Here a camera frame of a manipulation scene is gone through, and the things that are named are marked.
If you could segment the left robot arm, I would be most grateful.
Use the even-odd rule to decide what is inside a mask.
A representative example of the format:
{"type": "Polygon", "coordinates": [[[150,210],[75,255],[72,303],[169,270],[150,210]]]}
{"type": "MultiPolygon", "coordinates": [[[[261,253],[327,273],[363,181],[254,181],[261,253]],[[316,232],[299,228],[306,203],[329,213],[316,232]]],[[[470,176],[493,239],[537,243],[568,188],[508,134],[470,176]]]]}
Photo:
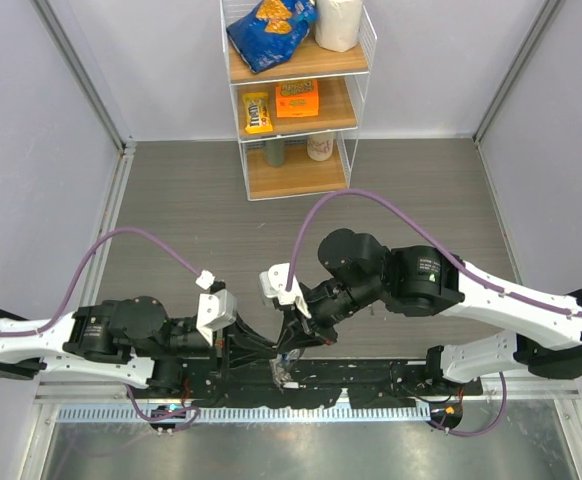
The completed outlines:
{"type": "Polygon", "coordinates": [[[225,350],[231,344],[249,361],[274,355],[273,343],[242,321],[226,290],[201,294],[196,314],[180,318],[149,296],[83,306],[55,324],[0,309],[4,379],[73,374],[171,398],[184,390],[189,361],[204,360],[218,369],[228,361],[225,350]]]}

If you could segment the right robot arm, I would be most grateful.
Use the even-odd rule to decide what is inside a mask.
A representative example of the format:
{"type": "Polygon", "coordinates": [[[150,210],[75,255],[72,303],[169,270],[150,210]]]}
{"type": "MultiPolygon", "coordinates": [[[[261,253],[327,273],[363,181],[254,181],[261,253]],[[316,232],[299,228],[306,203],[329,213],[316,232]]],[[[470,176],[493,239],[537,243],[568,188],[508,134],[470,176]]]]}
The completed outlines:
{"type": "Polygon", "coordinates": [[[423,380],[434,393],[509,370],[559,380],[582,376],[582,290],[533,291],[431,246],[389,249],[349,229],[323,239],[318,260],[331,277],[314,288],[300,284],[287,263],[260,275],[263,296],[283,313],[280,354],[336,343],[336,324],[382,302],[405,317],[464,317],[498,327],[482,340],[428,349],[423,380]]]}

